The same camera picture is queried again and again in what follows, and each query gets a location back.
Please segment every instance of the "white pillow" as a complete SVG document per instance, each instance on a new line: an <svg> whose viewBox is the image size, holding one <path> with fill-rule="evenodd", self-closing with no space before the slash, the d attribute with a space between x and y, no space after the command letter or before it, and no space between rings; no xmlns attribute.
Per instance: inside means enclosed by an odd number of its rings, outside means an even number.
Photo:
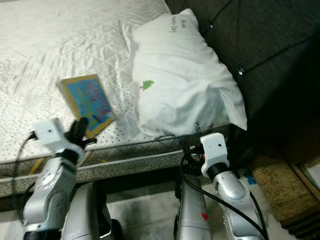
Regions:
<svg viewBox="0 0 320 240"><path fill-rule="evenodd" d="M227 67L186 9L133 32L132 78L140 86L138 126L148 136L190 135L233 123L247 129L244 101Z"/></svg>

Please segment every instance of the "mattress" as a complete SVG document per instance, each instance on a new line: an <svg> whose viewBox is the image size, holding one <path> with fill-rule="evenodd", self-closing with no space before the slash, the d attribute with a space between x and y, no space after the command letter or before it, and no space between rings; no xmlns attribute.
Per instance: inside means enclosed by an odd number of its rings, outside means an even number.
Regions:
<svg viewBox="0 0 320 240"><path fill-rule="evenodd" d="M181 152L176 137L154 141L139 131L131 76L132 31L169 12L163 0L0 3L1 196L11 194L13 161L33 130L32 123L59 118L67 130L74 121L56 87L56 82L65 78L98 74L117 115L116 121L97 136L97 143L87 147L86 159L78 171L79 181L179 163L177 156ZM18 192L36 177L26 176L34 162L48 155L37 141L26 144L16 181Z"/></svg>

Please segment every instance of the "black cable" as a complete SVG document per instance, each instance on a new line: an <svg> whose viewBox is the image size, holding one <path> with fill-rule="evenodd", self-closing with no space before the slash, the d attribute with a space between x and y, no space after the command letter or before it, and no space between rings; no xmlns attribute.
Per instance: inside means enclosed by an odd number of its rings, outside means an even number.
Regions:
<svg viewBox="0 0 320 240"><path fill-rule="evenodd" d="M258 215L259 215L259 218L260 218L260 221L261 221L262 229L265 232L265 235L267 237L265 240L269 240L266 223L265 223L265 220L264 220L264 216L262 215L261 209L259 207L259 204L258 204L258 202L257 202L257 200L256 200L256 198L255 198L255 196L253 195L252 192L250 192L250 197L252 198L252 201L253 201L253 203L255 205L256 210L258 211Z"/></svg>
<svg viewBox="0 0 320 240"><path fill-rule="evenodd" d="M239 44L240 41L240 15L241 15L241 7L242 7L242 0L238 0L238 8L237 8L237 15L236 15L236 29L235 29L235 37L236 37L236 53L239 54Z"/></svg>
<svg viewBox="0 0 320 240"><path fill-rule="evenodd" d="M217 201L218 203L224 205L228 209L234 211L236 214L238 214L239 216L244 218L246 221L248 221L252 226L254 226L260 232L260 234L264 237L265 240L268 240L268 234L266 232L264 232L258 224L256 224L251 218L249 218L243 212L241 212L240 210L238 210L234 206L230 205L229 203L225 202L221 198L219 198L219 197L217 197L217 196L215 196L215 195L213 195L213 194L211 194L211 193L209 193L207 191L202 190L201 188L197 187L192 182L190 182L187 179L187 177L186 177L186 175L184 174L184 171L183 171L184 160L185 160L185 156L182 157L181 162L180 162L180 173L181 173L182 179L185 181L186 184L188 184L191 188L197 190L198 192L202 193L203 195L208 196L209 198L211 198L211 199Z"/></svg>
<svg viewBox="0 0 320 240"><path fill-rule="evenodd" d="M23 198L22 198L22 206L25 207L26 203L27 203L27 198L28 198L28 193L30 192L30 190L34 187L35 185L35 181L30 185L28 186L28 188L24 191L24 194L23 194Z"/></svg>
<svg viewBox="0 0 320 240"><path fill-rule="evenodd" d="M216 15L213 17L212 21L210 22L210 27L212 28L215 21L217 20L217 18L219 17L219 15L231 4L233 0L229 0L217 13ZM210 30L210 28L203 32L202 34L206 34L208 31Z"/></svg>
<svg viewBox="0 0 320 240"><path fill-rule="evenodd" d="M34 132L32 132L30 134L30 136L23 142L23 144L21 145L18 154L16 156L15 162L14 162L14 169L13 169L13 177L12 177L12 201L13 201L13 207L16 210L16 213L19 217L19 220L22 224L24 224L24 219L23 216L21 215L21 213L19 212L19 208L18 208L18 203L17 203L17 194L16 194L16 177L18 175L18 168L19 168L19 158L20 155L22 153L22 150L24 149L26 143L30 140L30 139L36 139L37 136Z"/></svg>
<svg viewBox="0 0 320 240"><path fill-rule="evenodd" d="M280 55L280 54L288 51L289 49L292 49L292 48L294 48L294 47L296 47L296 46L298 46L298 45L300 45L300 44L303 44L303 43L311 40L313 37L314 37L314 35L312 34L312 35L310 35L310 36L305 37L304 39L302 39L302 40L300 40L300 41L297 41L297 42L295 42L295 43L292 43L292 44L284 47L283 49L275 52L274 54L272 54L272 55L270 55L270 56L268 56L266 59L262 60L261 62L253 65L252 67L249 67L247 70L244 69L243 72L242 72L242 74L244 75L244 74L247 74L247 73L251 72L252 70L254 70L254 69L260 67L261 65L269 62L270 60L274 59L274 58L277 57L278 55Z"/></svg>

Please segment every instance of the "quilted mattress pattern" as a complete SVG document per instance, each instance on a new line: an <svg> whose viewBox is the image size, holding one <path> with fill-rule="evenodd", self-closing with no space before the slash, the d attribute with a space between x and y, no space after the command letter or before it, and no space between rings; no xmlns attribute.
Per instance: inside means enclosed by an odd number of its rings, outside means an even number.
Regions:
<svg viewBox="0 0 320 240"><path fill-rule="evenodd" d="M12 162L32 122L74 117L56 81L98 74L117 120L89 150L150 141L137 127L131 32L169 10L162 0L0 3L0 163ZM47 155L29 141L21 159Z"/></svg>

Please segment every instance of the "bed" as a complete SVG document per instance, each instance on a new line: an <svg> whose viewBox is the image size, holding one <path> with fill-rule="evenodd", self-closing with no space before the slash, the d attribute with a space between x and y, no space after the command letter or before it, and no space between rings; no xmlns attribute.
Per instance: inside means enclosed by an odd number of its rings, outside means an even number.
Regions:
<svg viewBox="0 0 320 240"><path fill-rule="evenodd" d="M212 131L229 138L232 165L248 164L263 145L292 131L315 107L312 90L317 88L312 87L311 76L317 67L309 53L316 46L315 39L289 48L243 77L239 77L239 69L249 69L308 38L315 31L317 11L313 3L234 0L212 25L224 1L0 1L0 196L12 194L13 161L32 130L31 123L58 117L67 129L73 121L55 86L64 78L98 74L118 116L98 136L98 143L88 147L86 160L78 169L78 181L179 164L182 152L178 137L153 140L137 127L130 41L131 32L143 23L186 8L195 13L200 32L234 75L244 96L248 131L229 125ZM300 56L304 56L303 61L297 61ZM308 94L299 84L302 79L311 86ZM301 115L295 115L297 109ZM199 141L198 135L187 138L190 143ZM28 172L38 158L47 155L36 141L26 145L16 180L17 192L23 192L35 180L37 174Z"/></svg>
<svg viewBox="0 0 320 240"><path fill-rule="evenodd" d="M177 137L157 140L137 127L133 105L131 33L170 13L162 0L18 0L0 3L0 196L12 194L18 149L32 122L74 117L56 87L60 79L98 74L117 116L87 147L78 181L177 166ZM190 139L199 140L199 136ZM37 177L32 166L49 152L29 141L20 158L17 192Z"/></svg>

